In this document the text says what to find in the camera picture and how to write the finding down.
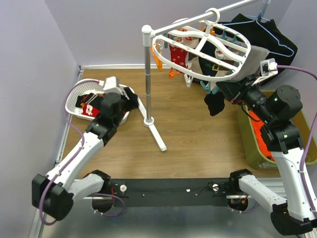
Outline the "black striped sock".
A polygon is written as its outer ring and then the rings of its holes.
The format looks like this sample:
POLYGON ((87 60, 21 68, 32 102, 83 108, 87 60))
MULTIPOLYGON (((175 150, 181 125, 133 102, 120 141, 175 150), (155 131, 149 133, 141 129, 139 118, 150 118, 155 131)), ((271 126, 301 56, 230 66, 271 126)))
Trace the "black striped sock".
POLYGON ((222 112, 225 107, 224 95, 222 92, 207 94, 204 98, 204 102, 208 107, 210 116, 212 117, 222 112))

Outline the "teal clothes peg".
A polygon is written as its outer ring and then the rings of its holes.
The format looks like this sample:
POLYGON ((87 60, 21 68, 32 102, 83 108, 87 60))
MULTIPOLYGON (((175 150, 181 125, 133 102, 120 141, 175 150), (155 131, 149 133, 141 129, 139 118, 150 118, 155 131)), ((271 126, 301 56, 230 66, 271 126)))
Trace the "teal clothes peg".
POLYGON ((202 86, 202 88, 204 89, 204 91, 205 91, 207 94, 210 94, 210 93, 211 93, 211 82, 210 82, 210 81, 201 80, 201 81, 200 81, 200 85, 202 86))

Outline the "white round sock hanger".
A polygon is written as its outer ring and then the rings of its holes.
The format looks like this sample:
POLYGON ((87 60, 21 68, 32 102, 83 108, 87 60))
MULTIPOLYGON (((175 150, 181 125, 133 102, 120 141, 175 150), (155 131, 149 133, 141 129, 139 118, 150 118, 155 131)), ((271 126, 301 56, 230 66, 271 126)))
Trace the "white round sock hanger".
POLYGON ((231 80, 237 76, 245 64, 251 52, 251 44, 239 32, 218 23, 222 11, 223 9, 209 8, 202 15, 179 19, 165 28, 160 28, 156 31, 152 30, 148 43, 152 44, 154 54, 159 60, 187 76, 209 82, 231 80), (240 46, 233 41, 228 41, 226 38, 212 35, 210 31, 213 28, 218 28, 223 33, 229 32, 233 34, 244 45, 240 46), (158 40, 167 42, 173 47, 178 47, 208 62, 224 67, 227 73, 223 76, 209 76, 179 66, 159 53, 155 48, 155 43, 158 40))

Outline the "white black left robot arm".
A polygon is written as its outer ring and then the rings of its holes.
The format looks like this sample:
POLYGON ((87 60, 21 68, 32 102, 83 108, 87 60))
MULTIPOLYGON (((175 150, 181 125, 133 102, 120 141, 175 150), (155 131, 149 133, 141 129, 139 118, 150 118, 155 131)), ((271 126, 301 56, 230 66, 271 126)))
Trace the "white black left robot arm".
POLYGON ((32 205, 39 209, 45 225, 63 220, 71 211, 75 201, 88 195, 110 198, 124 204, 114 194, 111 177, 95 170, 83 179, 76 180, 82 168, 113 138, 124 116, 138 108, 138 95, 129 87, 120 93, 104 95, 97 116, 82 132, 81 139, 71 152, 46 175, 37 174, 32 182, 32 205))

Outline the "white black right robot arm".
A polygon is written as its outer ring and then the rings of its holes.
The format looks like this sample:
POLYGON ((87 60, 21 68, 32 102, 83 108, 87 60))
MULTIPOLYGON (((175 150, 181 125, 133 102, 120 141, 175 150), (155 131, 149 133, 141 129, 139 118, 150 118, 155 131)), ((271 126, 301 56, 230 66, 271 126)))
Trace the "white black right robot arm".
POLYGON ((230 174, 229 191, 250 195, 270 213, 271 222, 281 235, 311 232, 317 226, 317 199, 305 165, 307 150, 291 121, 303 107, 299 91, 282 85, 267 97, 253 76, 216 85, 230 103, 246 105, 264 123, 261 137, 277 164, 286 197, 260 183, 247 169, 230 174))

